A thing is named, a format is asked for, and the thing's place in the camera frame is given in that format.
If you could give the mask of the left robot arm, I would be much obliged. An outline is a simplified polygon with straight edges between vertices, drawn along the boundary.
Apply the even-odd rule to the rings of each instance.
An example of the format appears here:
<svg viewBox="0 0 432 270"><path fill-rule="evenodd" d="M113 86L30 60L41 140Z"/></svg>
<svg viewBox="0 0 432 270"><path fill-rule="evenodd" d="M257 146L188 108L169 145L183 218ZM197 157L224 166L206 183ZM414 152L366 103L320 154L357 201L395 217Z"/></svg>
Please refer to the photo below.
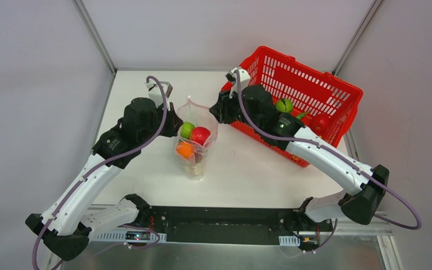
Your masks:
<svg viewBox="0 0 432 270"><path fill-rule="evenodd" d="M176 136L182 124L170 101L155 102L147 97L131 100L116 124L100 135L83 169L64 194L44 213L27 217L25 224L38 236L33 254L42 242L62 262L68 262L108 230L130 223L138 228L145 226L150 206L134 193L96 214L86 211L144 147L158 136Z"/></svg>

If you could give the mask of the light green round fruit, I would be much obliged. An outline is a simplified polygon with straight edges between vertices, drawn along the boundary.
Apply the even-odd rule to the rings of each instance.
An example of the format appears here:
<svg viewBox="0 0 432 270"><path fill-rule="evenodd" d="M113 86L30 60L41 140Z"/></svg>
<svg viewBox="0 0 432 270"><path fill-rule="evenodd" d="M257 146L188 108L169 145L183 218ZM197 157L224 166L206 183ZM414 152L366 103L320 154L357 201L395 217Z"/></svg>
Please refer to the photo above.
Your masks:
<svg viewBox="0 0 432 270"><path fill-rule="evenodd" d="M191 132L196 126L188 121L184 121L181 126L180 136L186 140L190 140Z"/></svg>

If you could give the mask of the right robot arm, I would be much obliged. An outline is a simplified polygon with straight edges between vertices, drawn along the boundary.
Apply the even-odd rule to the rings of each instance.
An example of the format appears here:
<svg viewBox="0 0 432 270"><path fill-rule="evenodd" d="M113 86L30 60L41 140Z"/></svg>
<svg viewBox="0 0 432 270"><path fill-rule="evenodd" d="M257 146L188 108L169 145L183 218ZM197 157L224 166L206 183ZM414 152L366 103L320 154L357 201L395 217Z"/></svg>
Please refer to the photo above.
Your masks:
<svg viewBox="0 0 432 270"><path fill-rule="evenodd" d="M342 191L325 197L309 197L300 206L298 226L306 231L326 219L347 217L368 225L385 192L379 184L388 182L389 171L382 165L374 168L351 160L317 136L301 120L280 112L272 95L262 85L242 90L243 107L237 93L221 91L209 109L221 124L254 123L255 133L267 144L307 161L333 179Z"/></svg>

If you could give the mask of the green lettuce leaf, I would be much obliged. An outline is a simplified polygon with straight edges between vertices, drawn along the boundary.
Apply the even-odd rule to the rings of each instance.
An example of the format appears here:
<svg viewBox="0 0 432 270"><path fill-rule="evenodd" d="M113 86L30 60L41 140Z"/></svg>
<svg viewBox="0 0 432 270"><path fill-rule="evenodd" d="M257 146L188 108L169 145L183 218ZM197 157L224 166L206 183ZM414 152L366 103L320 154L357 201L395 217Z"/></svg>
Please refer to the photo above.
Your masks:
<svg viewBox="0 0 432 270"><path fill-rule="evenodd" d="M205 165L205 159L202 157L195 163L193 161L185 161L183 163L183 169L190 180L198 181L204 176Z"/></svg>

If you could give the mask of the orange fruit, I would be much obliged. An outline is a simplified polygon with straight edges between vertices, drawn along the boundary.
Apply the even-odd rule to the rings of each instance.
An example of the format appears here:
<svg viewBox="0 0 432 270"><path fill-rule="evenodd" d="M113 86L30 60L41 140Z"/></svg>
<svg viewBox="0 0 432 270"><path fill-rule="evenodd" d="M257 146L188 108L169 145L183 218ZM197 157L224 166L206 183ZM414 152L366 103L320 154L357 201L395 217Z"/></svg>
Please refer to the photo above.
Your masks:
<svg viewBox="0 0 432 270"><path fill-rule="evenodd" d="M195 147L185 141L179 142L175 147L176 153L186 160L191 160L194 158Z"/></svg>

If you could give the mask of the clear zip top bag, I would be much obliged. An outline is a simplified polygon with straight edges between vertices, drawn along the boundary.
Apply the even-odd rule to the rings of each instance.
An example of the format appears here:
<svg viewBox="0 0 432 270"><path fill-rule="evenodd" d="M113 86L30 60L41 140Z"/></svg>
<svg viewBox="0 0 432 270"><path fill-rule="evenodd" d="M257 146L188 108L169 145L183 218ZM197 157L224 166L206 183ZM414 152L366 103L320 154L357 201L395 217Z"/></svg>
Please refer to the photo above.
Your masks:
<svg viewBox="0 0 432 270"><path fill-rule="evenodd" d="M190 96L176 111L183 124L177 129L174 153L188 179L199 181L205 173L207 155L218 137L218 122L209 108Z"/></svg>

